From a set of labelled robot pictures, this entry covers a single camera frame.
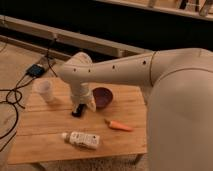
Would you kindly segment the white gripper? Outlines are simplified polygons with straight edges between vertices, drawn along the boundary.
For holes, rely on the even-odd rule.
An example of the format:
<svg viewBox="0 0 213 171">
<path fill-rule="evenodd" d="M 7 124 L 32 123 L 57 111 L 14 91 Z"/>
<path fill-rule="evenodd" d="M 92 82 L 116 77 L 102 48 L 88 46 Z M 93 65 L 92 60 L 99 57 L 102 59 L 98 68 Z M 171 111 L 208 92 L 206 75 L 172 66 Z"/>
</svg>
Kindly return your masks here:
<svg viewBox="0 0 213 171">
<path fill-rule="evenodd" d="M 86 104 L 92 111 L 96 111 L 96 103 L 88 83 L 71 84 L 71 100 L 74 105 Z"/>
</svg>

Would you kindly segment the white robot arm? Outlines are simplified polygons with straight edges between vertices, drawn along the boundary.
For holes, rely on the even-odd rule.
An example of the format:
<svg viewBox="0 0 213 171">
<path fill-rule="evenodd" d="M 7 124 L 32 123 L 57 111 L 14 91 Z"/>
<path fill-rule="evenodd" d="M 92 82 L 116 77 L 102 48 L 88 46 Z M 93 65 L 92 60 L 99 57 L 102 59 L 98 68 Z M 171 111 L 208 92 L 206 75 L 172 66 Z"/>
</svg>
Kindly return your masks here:
<svg viewBox="0 0 213 171">
<path fill-rule="evenodd" d="M 164 50 L 99 63 L 80 52 L 59 77 L 72 102 L 90 108 L 90 82 L 138 86 L 147 103 L 149 171 L 213 171 L 212 51 Z"/>
</svg>

